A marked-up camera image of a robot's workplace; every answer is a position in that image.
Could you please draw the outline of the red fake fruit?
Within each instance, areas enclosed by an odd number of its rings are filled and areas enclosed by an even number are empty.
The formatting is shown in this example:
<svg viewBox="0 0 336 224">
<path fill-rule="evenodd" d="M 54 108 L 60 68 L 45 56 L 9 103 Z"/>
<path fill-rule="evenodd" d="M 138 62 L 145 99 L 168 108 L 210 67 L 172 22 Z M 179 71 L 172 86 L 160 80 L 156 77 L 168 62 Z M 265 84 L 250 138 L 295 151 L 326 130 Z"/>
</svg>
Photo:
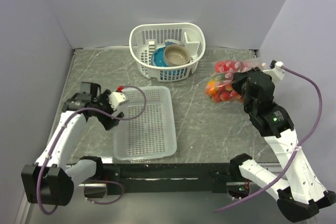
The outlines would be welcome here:
<svg viewBox="0 0 336 224">
<path fill-rule="evenodd" d="M 243 63 L 241 61 L 225 60 L 217 62 L 215 64 L 214 70 L 217 73 L 240 72 L 242 68 Z"/>
</svg>

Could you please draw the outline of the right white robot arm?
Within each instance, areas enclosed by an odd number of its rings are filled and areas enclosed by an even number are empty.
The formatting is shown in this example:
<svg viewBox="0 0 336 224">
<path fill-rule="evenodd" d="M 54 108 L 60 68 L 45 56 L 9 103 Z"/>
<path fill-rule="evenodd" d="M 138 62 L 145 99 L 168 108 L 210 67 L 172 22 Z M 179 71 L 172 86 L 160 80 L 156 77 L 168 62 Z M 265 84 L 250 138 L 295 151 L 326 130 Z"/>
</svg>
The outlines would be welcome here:
<svg viewBox="0 0 336 224">
<path fill-rule="evenodd" d="M 231 178 L 247 179 L 264 189 L 293 223 L 308 220 L 320 209 L 335 204 L 335 192 L 326 189 L 312 170 L 288 112 L 274 102 L 272 77 L 255 68 L 235 73 L 232 87 L 243 97 L 244 111 L 271 147 L 282 172 L 275 175 L 251 156 L 240 154 L 230 161 Z"/>
</svg>

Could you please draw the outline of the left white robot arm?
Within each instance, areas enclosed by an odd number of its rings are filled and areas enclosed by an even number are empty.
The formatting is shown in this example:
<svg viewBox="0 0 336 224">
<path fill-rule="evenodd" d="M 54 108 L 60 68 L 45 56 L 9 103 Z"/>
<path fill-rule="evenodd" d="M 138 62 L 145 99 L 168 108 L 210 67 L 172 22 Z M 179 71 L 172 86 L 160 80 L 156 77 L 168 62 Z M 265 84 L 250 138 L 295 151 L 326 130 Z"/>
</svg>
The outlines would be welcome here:
<svg viewBox="0 0 336 224">
<path fill-rule="evenodd" d="M 126 101 L 120 90 L 101 91 L 97 83 L 81 83 L 79 92 L 64 103 L 59 124 L 43 153 L 34 164 L 22 169 L 29 203 L 65 206 L 81 183 L 87 179 L 98 183 L 103 179 L 103 162 L 99 157 L 84 156 L 71 168 L 66 165 L 88 120 L 98 119 L 108 131 L 124 116 L 120 106 Z"/>
</svg>

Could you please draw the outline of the orange fake fruit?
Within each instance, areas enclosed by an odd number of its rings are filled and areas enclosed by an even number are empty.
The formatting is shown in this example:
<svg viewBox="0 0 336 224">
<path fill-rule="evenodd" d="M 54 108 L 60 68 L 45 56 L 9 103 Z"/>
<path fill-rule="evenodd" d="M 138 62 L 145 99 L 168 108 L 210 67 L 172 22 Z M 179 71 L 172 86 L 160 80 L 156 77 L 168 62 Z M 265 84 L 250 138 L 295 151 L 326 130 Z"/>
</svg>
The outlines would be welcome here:
<svg viewBox="0 0 336 224">
<path fill-rule="evenodd" d="M 220 81 L 210 80 L 205 87 L 205 94 L 212 98 L 217 93 L 219 86 Z"/>
</svg>

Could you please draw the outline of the clear zip top bag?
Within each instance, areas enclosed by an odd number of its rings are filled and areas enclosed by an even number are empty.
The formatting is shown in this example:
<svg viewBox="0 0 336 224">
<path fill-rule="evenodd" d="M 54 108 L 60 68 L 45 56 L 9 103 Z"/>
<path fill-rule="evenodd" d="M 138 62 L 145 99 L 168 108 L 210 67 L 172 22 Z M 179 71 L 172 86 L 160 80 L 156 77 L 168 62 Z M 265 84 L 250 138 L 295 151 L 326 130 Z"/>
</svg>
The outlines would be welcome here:
<svg viewBox="0 0 336 224">
<path fill-rule="evenodd" d="M 260 59 L 257 58 L 242 60 L 241 62 L 243 63 L 243 68 L 240 72 L 246 72 L 254 67 L 258 67 L 259 69 L 264 70 L 267 66 L 266 63 L 263 63 Z M 211 76 L 210 80 L 217 80 L 221 82 L 217 93 L 212 98 L 208 96 L 214 103 L 233 101 L 240 103 L 243 102 L 243 97 L 234 91 L 231 85 L 234 73 L 235 72 L 214 72 L 214 74 Z"/>
</svg>

